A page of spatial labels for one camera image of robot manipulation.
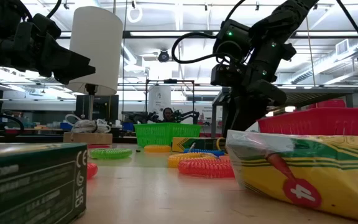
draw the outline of crayola package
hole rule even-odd
[[[226,149],[241,186],[358,219],[358,136],[229,131]]]

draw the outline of wooden table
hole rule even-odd
[[[169,154],[135,152],[97,161],[88,181],[87,211],[75,224],[358,223],[240,189],[234,179],[204,179],[166,168]]]

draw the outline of blue object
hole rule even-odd
[[[190,149],[185,149],[184,153],[189,152]],[[202,152],[202,153],[212,153],[215,156],[223,156],[224,152],[220,150],[206,150],[206,149],[192,149],[191,152]]]
[[[134,123],[125,122],[124,124],[122,124],[122,130],[135,131]]]
[[[64,123],[64,122],[60,123],[60,129],[71,130],[72,128],[73,128],[73,126],[68,123]]]

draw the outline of person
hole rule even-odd
[[[175,122],[174,117],[172,116],[173,110],[171,108],[165,108],[162,113],[164,118],[163,122]]]

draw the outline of green plastic basket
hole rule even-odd
[[[137,124],[135,132],[137,144],[145,147],[149,145],[169,146],[173,137],[197,138],[200,136],[201,126],[197,124]]]

